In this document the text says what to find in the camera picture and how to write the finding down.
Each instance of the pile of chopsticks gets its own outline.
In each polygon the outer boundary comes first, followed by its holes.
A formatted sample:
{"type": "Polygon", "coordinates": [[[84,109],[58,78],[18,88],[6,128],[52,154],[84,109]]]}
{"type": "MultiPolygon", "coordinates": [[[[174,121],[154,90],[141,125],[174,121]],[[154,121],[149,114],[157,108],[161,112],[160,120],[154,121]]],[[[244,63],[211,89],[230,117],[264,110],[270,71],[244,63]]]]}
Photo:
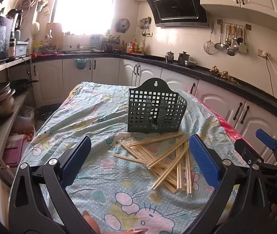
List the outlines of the pile of chopsticks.
{"type": "Polygon", "coordinates": [[[136,142],[130,140],[122,142],[121,145],[135,158],[129,158],[114,154],[114,157],[130,162],[141,163],[156,176],[156,182],[151,186],[155,190],[163,184],[170,192],[186,190],[187,194],[192,193],[191,168],[189,161],[189,137],[184,133],[172,133],[159,138],[136,142]],[[159,157],[155,157],[144,145],[175,138],[175,145],[159,157]],[[175,152],[175,159],[167,163],[167,157],[175,152]]]}

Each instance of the black countertop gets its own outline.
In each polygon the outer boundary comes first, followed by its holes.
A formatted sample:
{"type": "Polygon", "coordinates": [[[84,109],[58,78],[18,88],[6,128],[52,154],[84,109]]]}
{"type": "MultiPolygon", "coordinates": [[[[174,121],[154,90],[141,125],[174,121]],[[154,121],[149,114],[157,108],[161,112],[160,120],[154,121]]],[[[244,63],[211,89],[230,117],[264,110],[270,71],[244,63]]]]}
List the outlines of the black countertop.
{"type": "Polygon", "coordinates": [[[262,107],[263,109],[269,111],[273,115],[277,117],[277,99],[271,96],[270,94],[260,90],[251,84],[248,84],[239,79],[235,80],[239,83],[232,83],[230,81],[221,79],[220,77],[214,76],[209,73],[209,69],[194,66],[194,67],[186,67],[183,65],[179,65],[177,63],[168,64],[165,62],[163,57],[151,56],[151,55],[135,55],[135,54],[106,54],[106,53],[96,53],[91,52],[88,54],[64,54],[64,55],[50,55],[50,56],[38,56],[32,60],[33,63],[48,61],[48,60],[56,60],[56,59],[84,59],[84,58],[99,58],[99,57],[111,57],[111,58],[122,58],[133,60],[137,62],[147,63],[151,65],[155,65],[161,68],[165,68],[170,71],[174,71],[180,73],[185,76],[189,76],[198,80],[204,80],[208,83],[212,83],[221,88],[224,88],[230,92],[233,92],[253,103],[262,107]]]}

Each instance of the metal screw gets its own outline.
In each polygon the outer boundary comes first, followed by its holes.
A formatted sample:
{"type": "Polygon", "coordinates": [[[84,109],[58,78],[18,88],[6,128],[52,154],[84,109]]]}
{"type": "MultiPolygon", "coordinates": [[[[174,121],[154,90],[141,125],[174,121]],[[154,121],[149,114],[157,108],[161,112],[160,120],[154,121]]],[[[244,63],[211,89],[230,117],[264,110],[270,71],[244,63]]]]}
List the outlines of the metal screw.
{"type": "Polygon", "coordinates": [[[252,168],[254,168],[255,170],[258,170],[258,169],[259,169],[259,166],[258,166],[257,164],[254,163],[254,164],[252,165],[252,168]]]}
{"type": "Polygon", "coordinates": [[[223,163],[224,163],[225,165],[227,165],[227,166],[230,166],[230,165],[232,164],[232,162],[231,162],[230,160],[228,160],[228,159],[224,159],[224,160],[223,160],[223,163]]]}
{"type": "Polygon", "coordinates": [[[20,168],[21,168],[21,169],[25,169],[27,166],[28,166],[27,163],[22,163],[22,164],[20,165],[20,168]]]}
{"type": "Polygon", "coordinates": [[[50,165],[55,165],[57,163],[57,159],[51,159],[50,161],[49,161],[49,164],[50,165]]]}

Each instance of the cutting board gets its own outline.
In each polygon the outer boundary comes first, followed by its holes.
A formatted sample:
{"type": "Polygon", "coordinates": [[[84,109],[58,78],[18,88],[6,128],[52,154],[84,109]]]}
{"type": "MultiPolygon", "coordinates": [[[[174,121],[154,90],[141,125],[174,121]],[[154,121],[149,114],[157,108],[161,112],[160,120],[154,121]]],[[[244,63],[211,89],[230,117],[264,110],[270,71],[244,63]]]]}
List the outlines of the cutting board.
{"type": "Polygon", "coordinates": [[[47,23],[45,34],[50,34],[50,30],[52,30],[52,37],[51,43],[53,46],[56,46],[57,49],[63,48],[63,39],[64,33],[61,23],[47,23]]]}

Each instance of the range hood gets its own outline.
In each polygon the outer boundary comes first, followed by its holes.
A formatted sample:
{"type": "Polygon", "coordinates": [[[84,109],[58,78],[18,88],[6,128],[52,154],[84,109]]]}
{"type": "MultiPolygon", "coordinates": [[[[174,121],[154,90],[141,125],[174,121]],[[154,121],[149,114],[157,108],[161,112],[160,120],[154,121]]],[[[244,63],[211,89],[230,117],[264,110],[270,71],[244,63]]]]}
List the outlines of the range hood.
{"type": "Polygon", "coordinates": [[[208,27],[206,10],[200,0],[146,0],[157,27],[208,27]]]}

